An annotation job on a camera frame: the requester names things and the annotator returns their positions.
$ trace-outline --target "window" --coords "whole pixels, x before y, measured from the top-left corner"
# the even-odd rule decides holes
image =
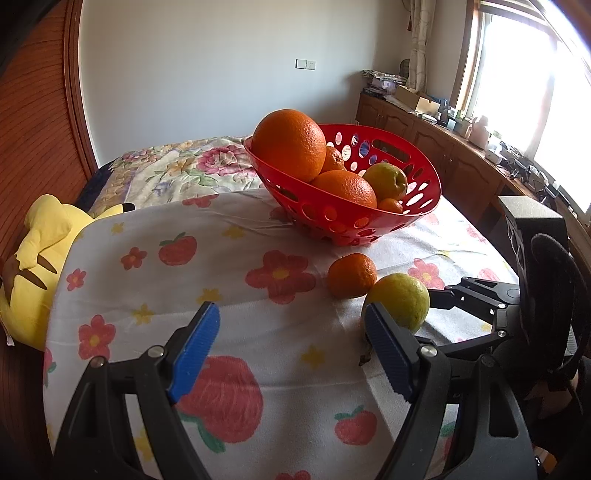
[[[487,116],[489,129],[556,181],[588,221],[591,84],[584,63],[549,28],[514,12],[490,13],[494,1],[485,3],[492,7],[479,13],[478,56],[463,101],[467,115]]]

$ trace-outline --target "floral bedsheet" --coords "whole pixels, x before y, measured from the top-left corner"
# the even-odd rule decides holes
[[[142,178],[162,171],[157,163]],[[156,175],[181,176],[184,163],[168,165],[166,175]],[[169,190],[162,195],[175,198]],[[431,288],[464,275],[517,281],[444,198],[433,213],[367,247],[301,236],[265,189],[207,194],[90,224],[66,260],[49,321],[43,394],[52,447],[91,357],[136,358],[166,342],[208,300],[220,306],[220,333],[177,412],[211,477],[373,480],[408,404],[392,392],[375,356],[358,366],[363,298],[334,300],[324,283],[331,263],[355,251],[373,259],[380,277],[404,272]],[[433,309],[419,334],[442,344],[489,331],[465,312]],[[158,477],[135,397],[127,405],[144,471]],[[428,478],[442,469],[456,412],[446,412]]]
[[[111,164],[113,173],[89,213],[96,217],[123,202],[142,208],[259,188],[242,140],[214,137],[127,152]]]

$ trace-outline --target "curtain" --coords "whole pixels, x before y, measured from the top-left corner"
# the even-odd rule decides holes
[[[436,0],[411,0],[413,43],[410,51],[407,87],[424,92],[427,86],[427,42],[433,25]]]

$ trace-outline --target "wooden door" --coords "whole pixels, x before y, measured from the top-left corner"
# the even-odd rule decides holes
[[[456,145],[447,172],[445,197],[476,225],[493,201],[502,181],[487,160],[470,149]]]
[[[382,129],[405,140],[410,140],[414,115],[404,112],[395,105],[386,104],[382,110],[382,119]]]
[[[439,132],[436,127],[419,119],[416,119],[413,123],[409,140],[433,164],[441,180],[441,190],[445,192],[446,173],[452,153],[453,140],[445,133]]]
[[[355,119],[360,125],[380,128],[381,118],[379,114],[383,102],[383,100],[362,93],[359,95],[359,106],[357,107],[357,116]]]

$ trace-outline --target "pikachu plush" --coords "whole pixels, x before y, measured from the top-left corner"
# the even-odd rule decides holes
[[[97,219],[123,211],[123,205],[116,205]],[[53,195],[42,195],[31,205],[25,217],[27,236],[2,269],[0,321],[15,340],[45,349],[47,321],[61,269],[77,235],[93,221],[73,205],[62,205]]]

